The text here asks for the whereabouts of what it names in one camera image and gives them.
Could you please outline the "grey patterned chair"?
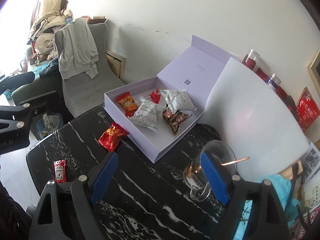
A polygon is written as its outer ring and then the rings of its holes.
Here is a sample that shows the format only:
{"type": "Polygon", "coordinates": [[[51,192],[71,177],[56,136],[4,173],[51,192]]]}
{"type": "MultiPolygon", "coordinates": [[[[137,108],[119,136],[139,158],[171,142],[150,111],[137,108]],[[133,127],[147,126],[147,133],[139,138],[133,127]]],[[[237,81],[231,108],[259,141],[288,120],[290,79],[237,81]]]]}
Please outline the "grey patterned chair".
{"type": "Polygon", "coordinates": [[[88,26],[99,53],[99,61],[97,62],[99,74],[93,80],[84,73],[67,80],[62,78],[65,105],[75,118],[102,104],[106,92],[124,85],[123,81],[114,74],[106,59],[107,24],[88,24],[88,26]]]}

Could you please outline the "white bread packet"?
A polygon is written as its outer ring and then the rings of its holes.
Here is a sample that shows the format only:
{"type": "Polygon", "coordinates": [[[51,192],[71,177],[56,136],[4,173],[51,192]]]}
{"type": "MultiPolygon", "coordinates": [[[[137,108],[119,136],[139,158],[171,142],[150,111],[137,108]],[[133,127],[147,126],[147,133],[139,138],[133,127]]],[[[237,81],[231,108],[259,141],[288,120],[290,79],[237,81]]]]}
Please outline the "white bread packet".
{"type": "Polygon", "coordinates": [[[136,126],[148,128],[153,132],[158,132],[158,118],[164,109],[165,107],[162,105],[154,103],[146,98],[141,98],[140,106],[135,111],[134,115],[128,117],[128,119],[136,126]]]}
{"type": "Polygon", "coordinates": [[[166,101],[168,108],[174,114],[177,111],[197,110],[186,90],[161,89],[160,94],[164,97],[164,100],[166,101]]]}

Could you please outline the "red ketchup sachet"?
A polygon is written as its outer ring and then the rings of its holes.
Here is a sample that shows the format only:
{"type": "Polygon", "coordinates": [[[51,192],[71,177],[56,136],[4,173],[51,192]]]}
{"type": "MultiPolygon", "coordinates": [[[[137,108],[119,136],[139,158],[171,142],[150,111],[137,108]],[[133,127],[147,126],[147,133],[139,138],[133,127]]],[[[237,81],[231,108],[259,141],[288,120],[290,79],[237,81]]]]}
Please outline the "red ketchup sachet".
{"type": "Polygon", "coordinates": [[[54,179],[56,183],[66,183],[66,159],[57,160],[53,163],[54,179]]]}

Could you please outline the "lavender gift box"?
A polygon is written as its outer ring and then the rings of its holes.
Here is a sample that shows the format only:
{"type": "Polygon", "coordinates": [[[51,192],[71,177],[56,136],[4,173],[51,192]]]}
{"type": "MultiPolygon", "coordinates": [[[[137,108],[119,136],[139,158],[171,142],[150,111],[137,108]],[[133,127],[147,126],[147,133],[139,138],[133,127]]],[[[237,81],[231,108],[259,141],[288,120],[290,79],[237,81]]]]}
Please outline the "lavender gift box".
{"type": "Polygon", "coordinates": [[[232,57],[197,36],[155,77],[105,93],[105,111],[155,163],[198,122],[232,57]]]}

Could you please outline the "wooden framed panel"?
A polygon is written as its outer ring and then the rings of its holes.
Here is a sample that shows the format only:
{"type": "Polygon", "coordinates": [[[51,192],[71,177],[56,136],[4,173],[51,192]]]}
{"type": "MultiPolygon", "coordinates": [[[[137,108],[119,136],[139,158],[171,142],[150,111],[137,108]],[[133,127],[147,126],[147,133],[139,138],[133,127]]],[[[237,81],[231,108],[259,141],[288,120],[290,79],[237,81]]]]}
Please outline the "wooden framed panel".
{"type": "Polygon", "coordinates": [[[124,78],[126,58],[114,51],[105,49],[106,59],[114,74],[120,79],[124,78]]]}

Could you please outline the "red gold snack packet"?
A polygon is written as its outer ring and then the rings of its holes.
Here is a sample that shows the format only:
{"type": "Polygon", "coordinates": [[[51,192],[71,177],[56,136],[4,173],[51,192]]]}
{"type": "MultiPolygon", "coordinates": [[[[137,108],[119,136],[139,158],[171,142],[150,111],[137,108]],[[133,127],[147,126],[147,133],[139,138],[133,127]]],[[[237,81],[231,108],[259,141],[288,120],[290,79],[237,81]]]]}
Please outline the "red gold snack packet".
{"type": "Polygon", "coordinates": [[[119,124],[112,123],[111,126],[101,135],[98,142],[108,152],[114,152],[118,147],[122,137],[129,135],[129,132],[119,124]]]}

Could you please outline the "copper spoon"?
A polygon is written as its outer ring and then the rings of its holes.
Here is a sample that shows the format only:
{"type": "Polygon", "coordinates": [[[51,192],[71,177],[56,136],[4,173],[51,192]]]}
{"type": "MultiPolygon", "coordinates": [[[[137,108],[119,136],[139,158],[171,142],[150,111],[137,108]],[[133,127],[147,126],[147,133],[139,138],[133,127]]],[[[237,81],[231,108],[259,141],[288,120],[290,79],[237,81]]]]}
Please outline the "copper spoon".
{"type": "MultiPolygon", "coordinates": [[[[240,159],[236,159],[236,160],[232,160],[232,161],[227,161],[227,162],[222,162],[218,157],[215,158],[218,163],[221,166],[229,166],[229,165],[235,165],[239,162],[242,161],[246,161],[249,159],[249,157],[244,157],[244,158],[240,158],[240,159]]],[[[187,178],[191,178],[193,176],[193,174],[199,173],[202,169],[202,166],[200,164],[200,158],[196,158],[195,160],[193,160],[191,162],[190,165],[188,165],[185,169],[184,169],[184,175],[187,176],[187,178]]]]}

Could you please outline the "light grey sweatshirt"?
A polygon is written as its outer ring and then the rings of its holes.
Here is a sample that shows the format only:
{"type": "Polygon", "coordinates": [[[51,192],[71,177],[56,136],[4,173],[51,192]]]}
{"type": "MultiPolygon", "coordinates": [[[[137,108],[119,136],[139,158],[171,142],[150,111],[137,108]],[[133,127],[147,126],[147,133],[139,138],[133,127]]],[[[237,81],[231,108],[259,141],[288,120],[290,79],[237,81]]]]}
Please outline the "light grey sweatshirt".
{"type": "Polygon", "coordinates": [[[88,24],[83,18],[68,23],[54,35],[59,71],[64,80],[81,73],[98,76],[99,53],[88,24]]]}

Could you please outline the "pile of clothes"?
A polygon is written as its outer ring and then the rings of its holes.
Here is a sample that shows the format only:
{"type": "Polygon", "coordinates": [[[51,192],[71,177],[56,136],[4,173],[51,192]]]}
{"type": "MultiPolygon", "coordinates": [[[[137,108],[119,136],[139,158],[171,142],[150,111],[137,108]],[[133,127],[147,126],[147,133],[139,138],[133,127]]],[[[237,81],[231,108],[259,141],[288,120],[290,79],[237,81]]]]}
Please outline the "pile of clothes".
{"type": "Polygon", "coordinates": [[[61,30],[72,18],[72,11],[63,9],[47,12],[33,23],[30,28],[26,51],[26,59],[30,64],[34,64],[36,60],[42,62],[57,57],[54,34],[61,30]]]}

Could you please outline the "red goji berry bag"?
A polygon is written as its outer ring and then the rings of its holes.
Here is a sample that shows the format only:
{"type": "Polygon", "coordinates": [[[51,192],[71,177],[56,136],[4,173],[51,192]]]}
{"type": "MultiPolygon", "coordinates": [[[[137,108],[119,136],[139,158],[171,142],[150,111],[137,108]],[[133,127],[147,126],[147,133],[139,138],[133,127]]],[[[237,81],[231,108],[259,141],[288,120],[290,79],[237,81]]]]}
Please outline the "red goji berry bag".
{"type": "Polygon", "coordinates": [[[307,87],[303,89],[300,95],[296,110],[297,121],[302,131],[305,133],[319,117],[319,108],[307,87]]]}

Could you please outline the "glass mug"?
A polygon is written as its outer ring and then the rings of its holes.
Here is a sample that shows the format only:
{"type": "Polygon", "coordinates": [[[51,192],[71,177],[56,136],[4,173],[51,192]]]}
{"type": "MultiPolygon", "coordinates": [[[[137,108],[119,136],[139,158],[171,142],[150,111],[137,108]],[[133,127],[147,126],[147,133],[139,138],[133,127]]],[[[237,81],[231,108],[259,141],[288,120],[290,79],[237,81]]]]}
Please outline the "glass mug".
{"type": "Polygon", "coordinates": [[[201,202],[213,193],[217,200],[226,204],[229,196],[224,179],[236,174],[235,161],[233,151],[223,142],[212,140],[206,143],[183,172],[190,198],[201,202]]]}

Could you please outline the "light blue cloth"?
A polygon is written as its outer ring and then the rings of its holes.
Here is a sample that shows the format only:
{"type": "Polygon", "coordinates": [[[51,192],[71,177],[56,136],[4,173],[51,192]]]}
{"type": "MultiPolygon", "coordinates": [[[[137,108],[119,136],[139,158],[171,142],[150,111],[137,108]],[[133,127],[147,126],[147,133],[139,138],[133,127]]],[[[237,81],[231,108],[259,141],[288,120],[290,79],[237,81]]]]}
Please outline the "light blue cloth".
{"type": "MultiPolygon", "coordinates": [[[[291,191],[291,181],[282,177],[280,174],[273,174],[270,176],[265,176],[257,181],[257,183],[262,182],[263,180],[269,180],[280,200],[281,206],[284,209],[285,216],[287,219],[287,225],[290,228],[295,223],[295,220],[298,216],[297,205],[298,200],[294,197],[289,201],[289,195],[291,191]]],[[[245,230],[247,228],[249,215],[251,213],[252,201],[247,200],[244,204],[244,209],[242,211],[242,217],[240,219],[238,228],[236,230],[235,236],[233,239],[243,239],[245,230]]]]}

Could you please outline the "brown gold snack packet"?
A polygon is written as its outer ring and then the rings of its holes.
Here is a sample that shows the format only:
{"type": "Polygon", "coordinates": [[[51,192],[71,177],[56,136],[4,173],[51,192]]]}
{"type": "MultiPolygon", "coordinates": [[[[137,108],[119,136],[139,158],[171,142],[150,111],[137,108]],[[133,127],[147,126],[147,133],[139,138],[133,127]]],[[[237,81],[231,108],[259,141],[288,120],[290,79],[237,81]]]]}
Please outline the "brown gold snack packet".
{"type": "Polygon", "coordinates": [[[169,124],[173,135],[176,135],[180,129],[180,124],[188,120],[192,114],[182,113],[177,111],[175,114],[170,109],[163,112],[163,119],[169,124]]]}

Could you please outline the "clear jar red contents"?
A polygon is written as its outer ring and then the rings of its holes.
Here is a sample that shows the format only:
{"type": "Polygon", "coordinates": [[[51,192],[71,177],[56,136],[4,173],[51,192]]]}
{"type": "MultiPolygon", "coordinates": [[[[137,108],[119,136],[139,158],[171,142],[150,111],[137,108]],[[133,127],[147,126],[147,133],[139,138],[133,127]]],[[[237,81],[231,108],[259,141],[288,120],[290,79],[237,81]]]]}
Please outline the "clear jar red contents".
{"type": "Polygon", "coordinates": [[[249,50],[244,58],[242,59],[242,64],[253,70],[257,65],[257,61],[260,59],[260,55],[253,49],[249,50]]]}

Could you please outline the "red yellow cartoon snack packet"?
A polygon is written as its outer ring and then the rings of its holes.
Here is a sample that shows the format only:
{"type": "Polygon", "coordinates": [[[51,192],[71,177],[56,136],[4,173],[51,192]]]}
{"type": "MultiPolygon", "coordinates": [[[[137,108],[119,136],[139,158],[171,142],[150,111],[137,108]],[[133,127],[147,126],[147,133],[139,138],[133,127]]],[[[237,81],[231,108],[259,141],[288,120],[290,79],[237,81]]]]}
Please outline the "red yellow cartoon snack packet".
{"type": "Polygon", "coordinates": [[[138,109],[138,105],[131,96],[130,92],[126,92],[118,96],[116,98],[116,102],[123,107],[126,117],[132,117],[138,109]]]}

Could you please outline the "dark green sofa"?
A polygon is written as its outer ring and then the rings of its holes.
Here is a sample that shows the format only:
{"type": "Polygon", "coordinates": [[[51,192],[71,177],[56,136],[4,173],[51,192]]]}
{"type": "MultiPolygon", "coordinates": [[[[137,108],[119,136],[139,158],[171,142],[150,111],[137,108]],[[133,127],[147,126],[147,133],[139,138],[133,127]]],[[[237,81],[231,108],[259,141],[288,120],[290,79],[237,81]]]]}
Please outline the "dark green sofa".
{"type": "Polygon", "coordinates": [[[17,88],[12,93],[12,99],[15,105],[30,98],[56,91],[63,97],[62,78],[60,74],[38,77],[32,83],[17,88]]]}

